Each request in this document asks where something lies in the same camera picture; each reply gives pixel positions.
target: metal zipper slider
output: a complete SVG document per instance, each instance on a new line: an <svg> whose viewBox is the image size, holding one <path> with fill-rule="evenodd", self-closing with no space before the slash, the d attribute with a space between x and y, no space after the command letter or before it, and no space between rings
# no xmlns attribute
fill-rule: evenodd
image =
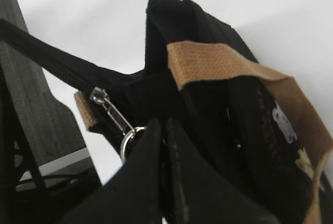
<svg viewBox="0 0 333 224"><path fill-rule="evenodd" d="M117 125L118 129L125 136L129 128L133 134L136 133L135 128L127 121L127 119L119 112L119 110L111 103L110 97L104 89L95 87L90 95L90 100L96 104L103 106L109 117Z"/></svg>

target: white cartoon character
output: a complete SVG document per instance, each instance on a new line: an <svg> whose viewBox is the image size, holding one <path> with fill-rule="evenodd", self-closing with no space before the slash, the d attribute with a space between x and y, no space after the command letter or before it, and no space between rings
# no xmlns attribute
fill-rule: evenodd
<svg viewBox="0 0 333 224"><path fill-rule="evenodd" d="M282 133L285 135L287 142L291 144L293 140L297 140L296 133L293 130L291 123L288 121L279 104L276 101L275 103L276 108L273 109L273 119L279 126Z"/></svg>

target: zipper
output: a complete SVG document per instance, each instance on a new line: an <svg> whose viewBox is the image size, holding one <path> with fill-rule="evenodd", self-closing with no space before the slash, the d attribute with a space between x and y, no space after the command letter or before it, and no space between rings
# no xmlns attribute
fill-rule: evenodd
<svg viewBox="0 0 333 224"><path fill-rule="evenodd" d="M104 89L95 87L90 95L90 100L95 104L100 105L107 112L112 121L116 124L123 136L126 135L127 130L130 129L132 133L136 133L136 129L127 121L127 119L120 113L120 111L110 101L109 95Z"/></svg>
<svg viewBox="0 0 333 224"><path fill-rule="evenodd" d="M136 133L135 128L133 128L133 126L112 104L105 89L95 87L57 60L55 55L61 55L61 53L56 54L56 52L59 52L59 49L47 45L3 19L0 19L0 41L4 41L16 51L19 51L21 54L40 65L66 84L84 92L86 95L90 95L90 100L96 105L103 107L123 136L126 135L126 132L129 129L134 134Z"/></svg>

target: black zipper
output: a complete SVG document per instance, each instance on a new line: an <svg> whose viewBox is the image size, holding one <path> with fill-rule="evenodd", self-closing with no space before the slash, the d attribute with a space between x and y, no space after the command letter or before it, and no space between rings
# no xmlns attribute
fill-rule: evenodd
<svg viewBox="0 0 333 224"><path fill-rule="evenodd" d="M3 19L0 19L0 40L3 40L63 82L85 94L90 95L95 88L94 85L64 67L63 64L45 51L45 49L49 48L46 43Z"/></svg>
<svg viewBox="0 0 333 224"><path fill-rule="evenodd" d="M63 53L63 58L66 58L67 53L55 47L49 46L48 44L40 41L29 33L19 29L15 25L3 19L0 19L0 41L4 41L13 49L17 50L25 57L29 58L33 62L46 69L55 77L59 78L66 84L76 88L77 90L82 91L86 95L86 97L89 97L95 103L93 104L92 110L101 120L101 123L106 127L106 129L103 129L107 132L113 133L113 135L111 135L111 137L113 137L112 139L114 139L114 137L122 136L122 132L127 130L125 127L128 126L128 122L126 122L126 120L124 121L124 117L112 105L112 103L107 103L107 106L105 106L103 103L98 103L98 100L93 100L92 98L93 92L97 90L103 91L105 99L109 99L109 95L107 94L107 92L91 84L82 76L77 75L69 67L58 61L57 58L59 57L57 56L56 58L56 54L52 54L51 52L56 50L60 57L61 53ZM118 123L120 123L123 131L119 131L119 129L121 129L119 128L119 124L111 124L112 122L110 121L110 117L114 122L114 119L116 119L116 121L119 121ZM117 140L109 141L116 150L119 149Z"/></svg>

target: cable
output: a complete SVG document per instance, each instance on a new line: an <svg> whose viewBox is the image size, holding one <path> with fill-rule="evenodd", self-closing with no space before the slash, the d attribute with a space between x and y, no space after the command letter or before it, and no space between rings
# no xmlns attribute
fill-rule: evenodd
<svg viewBox="0 0 333 224"><path fill-rule="evenodd" d="M85 177L84 175L67 175L67 174L59 174L59 175L48 175L48 176L43 176L42 178L43 178L43 180L49 180L49 179L57 179L57 178L81 179L81 178L84 178L84 177ZM23 184L26 184L26 183L31 183L31 182L34 182L34 179L33 179L33 178L19 181L19 182L16 184L16 186L23 185Z"/></svg>

